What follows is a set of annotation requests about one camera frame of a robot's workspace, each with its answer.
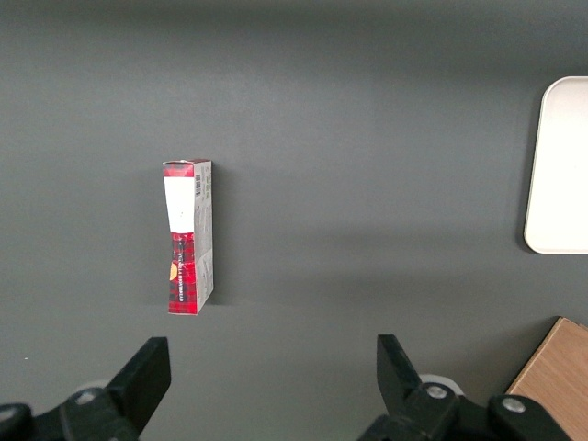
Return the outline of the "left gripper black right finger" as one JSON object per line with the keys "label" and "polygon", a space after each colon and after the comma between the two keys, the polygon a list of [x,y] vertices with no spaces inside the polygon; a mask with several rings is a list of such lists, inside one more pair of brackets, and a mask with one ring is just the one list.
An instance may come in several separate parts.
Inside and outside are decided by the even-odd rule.
{"label": "left gripper black right finger", "polygon": [[421,380],[393,334],[377,340],[377,381],[387,412],[361,440],[568,440],[538,402],[495,395],[480,406],[438,381]]}

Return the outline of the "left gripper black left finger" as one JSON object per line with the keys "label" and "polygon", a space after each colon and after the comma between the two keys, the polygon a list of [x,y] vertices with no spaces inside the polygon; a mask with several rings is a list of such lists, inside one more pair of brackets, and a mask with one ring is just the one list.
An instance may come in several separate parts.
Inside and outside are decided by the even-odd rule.
{"label": "left gripper black left finger", "polygon": [[171,384],[168,340],[151,337],[104,387],[88,387],[43,414],[1,405],[3,440],[138,440]]}

